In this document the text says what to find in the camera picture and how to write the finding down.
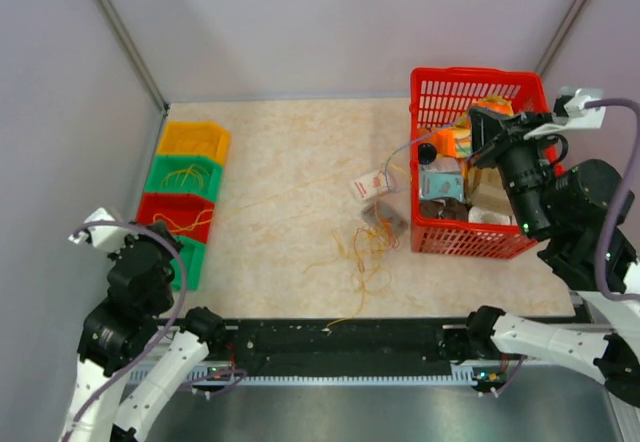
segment red plastic basket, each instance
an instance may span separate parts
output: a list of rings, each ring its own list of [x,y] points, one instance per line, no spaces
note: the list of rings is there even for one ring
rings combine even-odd
[[[156,220],[164,220],[172,234],[190,237],[206,244],[214,209],[213,202],[197,195],[147,192],[140,200],[136,222],[152,224],[155,217]],[[194,225],[195,222],[202,223],[198,223],[191,230],[176,230],[176,225],[184,228]]]
[[[411,73],[411,140],[433,127],[450,124],[471,103],[497,94],[511,101],[514,112],[549,111],[540,77],[530,72],[454,67],[417,68]],[[420,215],[418,144],[411,147],[411,249],[431,254],[510,259],[535,241],[516,226],[472,224],[428,219]],[[549,157],[555,157],[551,150]]]

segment small box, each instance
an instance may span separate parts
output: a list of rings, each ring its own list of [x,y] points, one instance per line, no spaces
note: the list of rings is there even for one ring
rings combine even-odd
[[[390,174],[388,178],[389,183],[393,186],[395,183]],[[352,180],[349,182],[349,188],[353,196],[361,202],[366,202],[389,192],[384,170],[373,170],[362,177]]]
[[[470,186],[472,206],[509,216],[513,214],[498,169],[478,170]]]
[[[429,140],[439,155],[458,159],[471,155],[471,130],[467,128],[439,129]]]
[[[459,174],[420,173],[420,200],[456,199],[464,202],[464,179]]]

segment white connector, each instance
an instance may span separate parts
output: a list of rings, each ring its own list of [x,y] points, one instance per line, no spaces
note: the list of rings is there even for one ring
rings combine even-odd
[[[563,88],[560,92],[561,95],[568,95],[566,91],[570,91],[573,94],[573,97],[563,106],[567,116],[554,115],[553,123],[541,125],[528,132],[524,136],[525,140],[570,130],[593,130],[602,127],[605,108],[585,109],[587,102],[602,98],[602,90],[584,88],[570,90]]]
[[[101,220],[114,222],[117,219],[116,216],[112,215],[107,209],[100,207],[87,217],[84,222],[98,222]],[[91,227],[88,230],[89,233],[80,232],[77,236],[71,234],[69,240],[78,245],[89,241],[94,248],[109,253],[120,250],[124,245],[125,236],[131,233],[129,230],[120,227],[97,226]]]

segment cardboard box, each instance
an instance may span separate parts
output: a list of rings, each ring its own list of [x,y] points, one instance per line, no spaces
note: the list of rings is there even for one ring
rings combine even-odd
[[[502,187],[498,169],[477,170],[469,180],[470,202],[473,207],[504,215],[513,215],[509,197]]]

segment packaged item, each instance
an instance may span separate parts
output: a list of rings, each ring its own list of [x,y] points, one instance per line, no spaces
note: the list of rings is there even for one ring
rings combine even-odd
[[[498,169],[481,169],[474,175],[469,198],[471,205],[511,216],[511,203],[502,187],[502,177]]]
[[[464,179],[459,174],[420,173],[420,200],[455,199],[464,202]]]
[[[438,157],[428,165],[420,165],[420,171],[443,172],[447,174],[459,174],[461,172],[460,163],[453,157]]]
[[[429,141],[435,146],[438,154],[464,159],[471,155],[471,129],[452,127],[433,133]]]
[[[511,217],[491,210],[471,207],[469,210],[469,222],[473,224],[511,225]]]
[[[429,219],[467,222],[469,209],[455,199],[426,200],[420,202],[420,215]]]
[[[394,181],[389,174],[389,183],[394,185]],[[389,187],[384,178],[384,170],[373,170],[368,174],[358,177],[349,183],[349,188],[353,196],[361,202],[366,202],[374,197],[379,197],[389,192]]]
[[[399,237],[409,227],[408,222],[400,214],[393,210],[389,204],[380,200],[369,204],[361,215],[371,227],[381,228],[381,222],[390,224],[395,237]]]

